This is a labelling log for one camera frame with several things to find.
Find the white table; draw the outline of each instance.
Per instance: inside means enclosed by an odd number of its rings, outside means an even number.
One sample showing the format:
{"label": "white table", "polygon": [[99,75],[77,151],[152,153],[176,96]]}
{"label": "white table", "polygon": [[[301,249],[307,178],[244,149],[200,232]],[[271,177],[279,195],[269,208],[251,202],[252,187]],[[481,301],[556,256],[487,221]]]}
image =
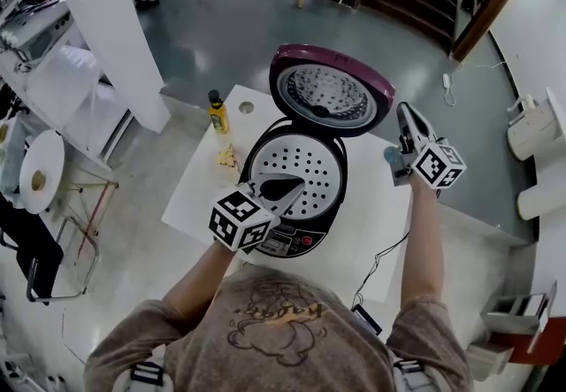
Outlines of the white table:
{"label": "white table", "polygon": [[[249,101],[255,109],[239,111]],[[283,114],[271,96],[236,85],[225,101],[231,142],[240,167],[259,136]],[[208,231],[212,199],[235,184],[238,174],[223,173],[217,163],[218,136],[212,126],[191,157],[162,217],[185,234],[212,244]],[[406,229],[410,200],[408,186],[395,188],[383,150],[390,146],[374,135],[344,139],[348,151],[348,190],[328,236],[312,252],[297,258],[268,257],[257,251],[239,258],[267,265],[326,286],[350,305],[356,289],[373,264],[373,257],[399,241]],[[365,299],[383,301],[399,250],[383,257],[363,289]]]}

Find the food item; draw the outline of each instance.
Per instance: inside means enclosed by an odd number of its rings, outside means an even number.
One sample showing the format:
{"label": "food item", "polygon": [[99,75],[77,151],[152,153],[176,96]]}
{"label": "food item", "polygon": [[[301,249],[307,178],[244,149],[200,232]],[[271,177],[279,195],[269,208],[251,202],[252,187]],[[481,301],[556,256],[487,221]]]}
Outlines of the food item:
{"label": "food item", "polygon": [[238,162],[236,161],[236,155],[234,154],[231,143],[227,143],[218,153],[218,163],[225,167],[238,170]]}

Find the mustard bottle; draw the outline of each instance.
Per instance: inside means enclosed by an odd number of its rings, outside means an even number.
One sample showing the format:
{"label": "mustard bottle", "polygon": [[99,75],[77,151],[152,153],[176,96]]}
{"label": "mustard bottle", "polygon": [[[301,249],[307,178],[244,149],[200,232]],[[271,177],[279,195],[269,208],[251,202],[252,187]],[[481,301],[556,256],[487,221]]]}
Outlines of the mustard bottle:
{"label": "mustard bottle", "polygon": [[212,119],[212,125],[217,132],[226,134],[230,130],[228,124],[228,114],[226,112],[226,106],[220,99],[220,94],[218,90],[211,90],[209,92],[209,115]]}

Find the black cable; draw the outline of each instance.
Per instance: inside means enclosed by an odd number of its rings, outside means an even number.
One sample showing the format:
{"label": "black cable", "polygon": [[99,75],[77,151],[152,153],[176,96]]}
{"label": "black cable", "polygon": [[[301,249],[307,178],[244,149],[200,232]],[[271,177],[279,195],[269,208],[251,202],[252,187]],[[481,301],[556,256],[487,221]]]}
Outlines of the black cable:
{"label": "black cable", "polygon": [[363,279],[363,282],[362,282],[362,285],[360,285],[360,288],[358,288],[356,290],[356,292],[354,293],[354,299],[352,300],[352,308],[354,308],[354,304],[356,303],[356,298],[358,299],[359,304],[363,305],[363,295],[361,293],[362,288],[365,286],[365,283],[368,281],[368,279],[371,277],[371,275],[378,270],[379,261],[381,260],[381,258],[384,257],[385,255],[388,255],[391,252],[393,252],[397,248],[397,246],[399,246],[403,241],[405,241],[407,239],[407,236],[409,236],[409,232],[407,232],[398,242],[396,242],[392,246],[389,246],[387,249],[384,249],[381,252],[378,252],[375,255],[374,261],[373,261],[373,266],[371,267],[370,271],[368,272],[368,275],[365,276],[365,279]]}

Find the white pillar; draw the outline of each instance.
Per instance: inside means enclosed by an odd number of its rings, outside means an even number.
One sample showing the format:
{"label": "white pillar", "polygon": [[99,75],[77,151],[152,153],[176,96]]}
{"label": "white pillar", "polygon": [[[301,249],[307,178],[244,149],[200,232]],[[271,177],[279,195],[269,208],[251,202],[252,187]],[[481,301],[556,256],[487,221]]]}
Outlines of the white pillar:
{"label": "white pillar", "polygon": [[99,65],[140,124],[160,132],[171,117],[164,86],[132,0],[66,0]]}

